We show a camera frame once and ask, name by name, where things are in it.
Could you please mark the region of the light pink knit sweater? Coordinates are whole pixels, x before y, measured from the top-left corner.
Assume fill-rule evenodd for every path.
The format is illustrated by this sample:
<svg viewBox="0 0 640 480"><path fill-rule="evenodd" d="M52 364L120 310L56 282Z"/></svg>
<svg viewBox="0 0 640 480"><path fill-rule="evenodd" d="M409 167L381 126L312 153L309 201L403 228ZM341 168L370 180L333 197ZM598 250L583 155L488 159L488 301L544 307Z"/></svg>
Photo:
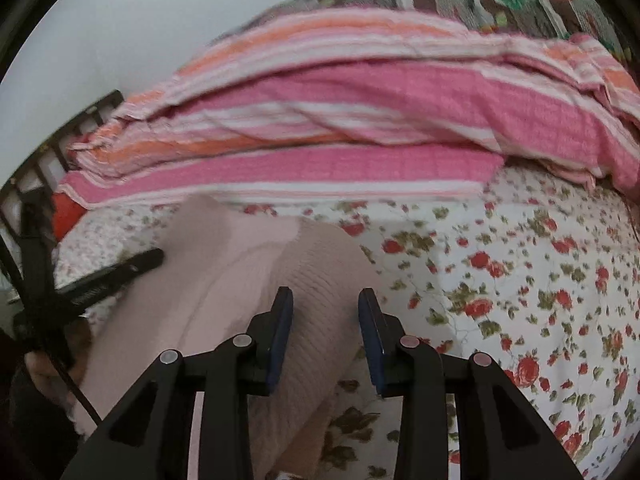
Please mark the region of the light pink knit sweater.
<svg viewBox="0 0 640 480"><path fill-rule="evenodd" d="M254 475L306 479L319 467L338 381L361 344L357 300L378 281L342 229L297 217L251 216L208 195L186 200L162 246L165 259L134 281L96 337L81 384L107 413L164 350L215 349L266 312L277 290L294 299L283 372L250 401Z"/></svg>

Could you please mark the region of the red pillow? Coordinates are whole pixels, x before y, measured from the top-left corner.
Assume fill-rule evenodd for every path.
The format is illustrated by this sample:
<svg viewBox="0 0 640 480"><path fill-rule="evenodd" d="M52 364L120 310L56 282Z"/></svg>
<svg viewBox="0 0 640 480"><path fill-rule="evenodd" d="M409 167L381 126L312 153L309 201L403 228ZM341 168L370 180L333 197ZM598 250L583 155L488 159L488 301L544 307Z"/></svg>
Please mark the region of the red pillow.
<svg viewBox="0 0 640 480"><path fill-rule="evenodd" d="M52 217L53 235L60 242L86 214L87 209L64 193L53 194L52 203L54 207Z"/></svg>

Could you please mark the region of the pink striped quilt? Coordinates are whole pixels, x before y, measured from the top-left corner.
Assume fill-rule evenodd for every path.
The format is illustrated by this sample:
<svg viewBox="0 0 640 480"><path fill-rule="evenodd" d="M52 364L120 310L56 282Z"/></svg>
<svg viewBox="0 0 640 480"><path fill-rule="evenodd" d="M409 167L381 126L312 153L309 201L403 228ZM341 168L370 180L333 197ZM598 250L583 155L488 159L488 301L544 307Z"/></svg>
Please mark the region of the pink striped quilt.
<svg viewBox="0 0 640 480"><path fill-rule="evenodd" d="M639 90L587 35L330 9L216 41L68 151L58 189L87 209L476 195L510 157L634 199Z"/></svg>

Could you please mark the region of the dark patterned blanket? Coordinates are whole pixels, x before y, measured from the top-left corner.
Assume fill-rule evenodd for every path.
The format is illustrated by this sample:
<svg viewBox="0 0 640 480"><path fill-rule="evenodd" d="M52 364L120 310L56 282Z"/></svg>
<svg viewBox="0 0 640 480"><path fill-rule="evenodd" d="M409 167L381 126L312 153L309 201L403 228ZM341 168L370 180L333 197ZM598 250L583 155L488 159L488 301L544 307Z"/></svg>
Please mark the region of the dark patterned blanket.
<svg viewBox="0 0 640 480"><path fill-rule="evenodd" d="M351 6L437 14L486 34L547 39L587 34L599 40L618 62L628 65L634 59L629 40L594 0L286 0L224 36L245 32L280 16Z"/></svg>

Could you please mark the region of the dark wooden bed frame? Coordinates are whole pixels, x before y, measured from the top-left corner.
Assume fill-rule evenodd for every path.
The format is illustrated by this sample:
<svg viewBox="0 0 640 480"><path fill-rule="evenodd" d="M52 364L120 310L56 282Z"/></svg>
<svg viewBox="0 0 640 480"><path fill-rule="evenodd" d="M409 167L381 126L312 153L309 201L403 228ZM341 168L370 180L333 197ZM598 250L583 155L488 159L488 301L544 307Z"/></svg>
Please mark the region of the dark wooden bed frame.
<svg viewBox="0 0 640 480"><path fill-rule="evenodd" d="M65 175L75 167L68 146L83 134L96 130L124 100L113 90L81 110L42 141L1 188L1 240L16 263L20 262L17 235L23 195L33 188L54 191Z"/></svg>

